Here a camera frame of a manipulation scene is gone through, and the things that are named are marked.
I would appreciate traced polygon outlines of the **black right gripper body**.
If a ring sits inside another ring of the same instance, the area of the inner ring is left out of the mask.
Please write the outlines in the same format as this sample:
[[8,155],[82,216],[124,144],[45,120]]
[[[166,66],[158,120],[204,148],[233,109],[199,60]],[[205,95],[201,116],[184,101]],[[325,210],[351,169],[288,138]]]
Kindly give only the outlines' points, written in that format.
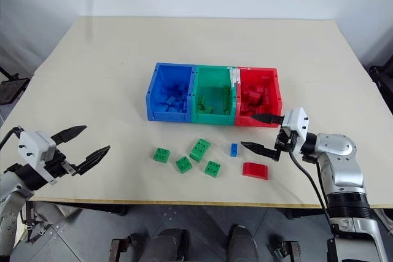
[[281,128],[277,135],[274,148],[277,152],[294,152],[297,138],[298,133],[296,131],[289,131],[289,135],[287,135],[286,130]]

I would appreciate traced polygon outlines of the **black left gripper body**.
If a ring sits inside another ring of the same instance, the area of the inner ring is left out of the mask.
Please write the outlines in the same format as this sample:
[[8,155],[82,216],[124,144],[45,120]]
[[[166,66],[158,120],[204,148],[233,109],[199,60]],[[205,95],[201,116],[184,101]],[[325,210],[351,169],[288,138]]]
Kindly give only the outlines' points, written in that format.
[[53,158],[45,162],[44,169],[54,179],[60,178],[66,174],[76,175],[76,167],[73,164],[69,164],[66,160],[66,156],[57,148],[55,149]]

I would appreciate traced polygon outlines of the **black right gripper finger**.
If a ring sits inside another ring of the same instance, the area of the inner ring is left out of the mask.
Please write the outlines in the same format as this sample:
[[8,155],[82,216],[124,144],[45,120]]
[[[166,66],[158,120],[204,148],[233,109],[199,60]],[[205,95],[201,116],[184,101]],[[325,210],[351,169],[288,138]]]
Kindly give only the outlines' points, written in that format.
[[281,152],[279,150],[265,148],[262,144],[254,142],[241,141],[241,145],[255,154],[270,158],[274,161],[279,161]]
[[255,126],[261,127],[278,127],[284,121],[284,116],[274,114],[253,114],[251,118],[255,121]]

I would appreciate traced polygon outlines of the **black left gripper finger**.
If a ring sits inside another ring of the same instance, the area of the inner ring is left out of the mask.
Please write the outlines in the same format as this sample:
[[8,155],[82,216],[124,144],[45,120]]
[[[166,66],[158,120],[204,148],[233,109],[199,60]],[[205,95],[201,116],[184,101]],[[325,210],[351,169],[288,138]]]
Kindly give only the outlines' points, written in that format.
[[103,147],[99,150],[96,150],[95,152],[93,152],[92,154],[88,155],[85,159],[84,162],[82,162],[79,165],[72,165],[74,172],[72,173],[72,175],[83,175],[84,173],[86,173],[87,171],[89,171],[90,169],[92,169],[93,167],[95,167],[108,153],[108,151],[110,150],[111,146],[108,145],[106,147]]
[[51,139],[55,142],[56,145],[67,143],[77,137],[86,128],[86,125],[73,126],[68,129],[62,130],[59,133],[56,133],[51,137]]

